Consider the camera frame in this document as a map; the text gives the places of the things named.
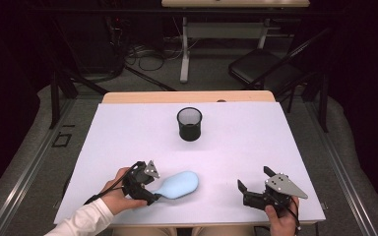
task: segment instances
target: light blue sponge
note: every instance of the light blue sponge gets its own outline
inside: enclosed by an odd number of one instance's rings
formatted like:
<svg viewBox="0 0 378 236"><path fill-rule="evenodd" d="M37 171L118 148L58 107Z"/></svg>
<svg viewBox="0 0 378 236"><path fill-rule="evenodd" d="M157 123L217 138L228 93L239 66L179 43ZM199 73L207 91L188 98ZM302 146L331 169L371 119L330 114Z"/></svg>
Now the light blue sponge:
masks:
<svg viewBox="0 0 378 236"><path fill-rule="evenodd" d="M198 175L192 171L183 171L166 178L154 194L161 194L168 199L177 199L192 193L198 187Z"/></svg>

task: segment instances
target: desk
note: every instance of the desk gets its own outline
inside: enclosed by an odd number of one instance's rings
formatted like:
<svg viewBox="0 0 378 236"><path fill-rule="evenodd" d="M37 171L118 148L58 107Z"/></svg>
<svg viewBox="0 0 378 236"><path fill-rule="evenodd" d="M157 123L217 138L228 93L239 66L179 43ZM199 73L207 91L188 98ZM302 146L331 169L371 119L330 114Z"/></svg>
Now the desk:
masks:
<svg viewBox="0 0 378 236"><path fill-rule="evenodd" d="M306 8L308 0L162 0L163 7L171 8ZM258 48L263 48L268 32L265 23L188 23L183 17L183 58L180 83L188 82L188 37L195 38L259 38Z"/></svg>
<svg viewBox="0 0 378 236"><path fill-rule="evenodd" d="M216 102L219 99L230 102ZM195 106L204 115L202 135L195 142L178 136L176 114L186 106ZM162 178L147 189L156 190L163 178L184 170L198 174L198 189L177 200L161 198L151 206L123 211L112 227L268 223L263 211L242 204L236 182L240 179L250 191L262 192L268 178L264 165L288 173L309 196L300 204L302 223L325 219L284 113L270 92L165 91L105 96L55 223L98 193L119 167L150 159Z"/></svg>

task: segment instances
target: chair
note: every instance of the chair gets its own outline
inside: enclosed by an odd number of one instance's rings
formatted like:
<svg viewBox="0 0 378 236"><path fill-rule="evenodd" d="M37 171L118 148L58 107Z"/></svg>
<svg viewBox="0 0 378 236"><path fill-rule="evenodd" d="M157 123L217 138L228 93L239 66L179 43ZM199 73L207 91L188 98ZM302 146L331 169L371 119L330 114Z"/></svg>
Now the chair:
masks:
<svg viewBox="0 0 378 236"><path fill-rule="evenodd" d="M264 49L257 48L228 66L228 72L245 85L244 89L265 89L279 97L290 90L287 112L290 112L295 88L317 75L316 69L300 69L292 63L293 58L303 53L311 44L321 41L331 32L324 29L317 35L291 50L282 59Z"/></svg>

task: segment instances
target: black cable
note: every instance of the black cable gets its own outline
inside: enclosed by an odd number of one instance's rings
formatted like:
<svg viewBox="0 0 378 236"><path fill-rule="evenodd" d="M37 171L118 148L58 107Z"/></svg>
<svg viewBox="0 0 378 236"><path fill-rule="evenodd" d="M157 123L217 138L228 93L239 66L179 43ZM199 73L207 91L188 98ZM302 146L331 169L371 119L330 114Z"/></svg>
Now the black cable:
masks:
<svg viewBox="0 0 378 236"><path fill-rule="evenodd" d="M125 59L125 63L127 63L128 65L134 65L136 62L137 62L137 50L134 46L131 47L131 50L132 50L132 54L130 56L130 53L128 53L127 55L127 58ZM133 62L128 62L127 59L128 58L133 58L134 61Z"/></svg>
<svg viewBox="0 0 378 236"><path fill-rule="evenodd" d="M297 235L299 233L299 230L301 229L300 222L299 222L299 206L297 205L297 203L294 200L292 200L292 201L294 203L294 206L296 207L296 215L290 209L288 211L290 211L290 213L293 214L293 217L295 217L295 219L296 219L295 235Z"/></svg>
<svg viewBox="0 0 378 236"><path fill-rule="evenodd" d="M158 58L158 59L160 59L161 64L160 64L158 67L153 68L153 69L145 69L145 68L143 68L142 65L141 65L141 61L142 61L141 59L143 59L143 58L147 58L147 57ZM141 57L140 57L140 60L138 61L138 66L139 66L140 69L142 69L143 71L156 71L156 70L159 70L163 65L164 65L164 57L161 56L161 55L158 55L158 54L152 54L152 55L141 56Z"/></svg>
<svg viewBox="0 0 378 236"><path fill-rule="evenodd" d="M155 85L161 87L162 89L166 89L168 91L176 91L176 89L174 89L172 87L169 87L169 86L167 86L167 85L165 85L163 83L160 83L160 82L156 81L155 79L152 79L152 78L144 75L143 73L140 73L140 72L138 72L138 71L136 71L136 70L134 70L134 69L132 69L132 68L130 68L128 66L125 66L124 69L128 70L129 72L133 73L136 76L139 76L140 78L142 78L145 81L148 81L148 82L150 82L152 84L155 84Z"/></svg>
<svg viewBox="0 0 378 236"><path fill-rule="evenodd" d="M316 235L316 236L319 236L318 222L315 223L315 235Z"/></svg>

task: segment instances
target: human hand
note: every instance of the human hand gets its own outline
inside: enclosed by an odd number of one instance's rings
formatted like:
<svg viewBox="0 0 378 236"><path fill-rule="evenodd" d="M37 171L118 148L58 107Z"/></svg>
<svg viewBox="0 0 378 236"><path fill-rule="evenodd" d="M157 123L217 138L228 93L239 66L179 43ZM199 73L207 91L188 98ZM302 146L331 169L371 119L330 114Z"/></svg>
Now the human hand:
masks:
<svg viewBox="0 0 378 236"><path fill-rule="evenodd" d="M105 187L102 189L101 192L108 189L112 186L121 176L125 174L125 172L129 168L121 168L116 173L115 179L106 182ZM112 212L113 215L118 214L122 210L129 209L129 208L137 208L143 207L147 205L147 201L145 200L133 200L133 199L126 199L122 189L122 181L118 183L115 190L112 190L101 197L103 202L108 206L109 210Z"/></svg>
<svg viewBox="0 0 378 236"><path fill-rule="evenodd" d="M289 206L290 210L297 215L299 208L299 198L292 196L292 202ZM273 206L266 206L266 215L270 221L270 233L272 236L293 236L296 231L296 219L289 212L278 218L275 208Z"/></svg>

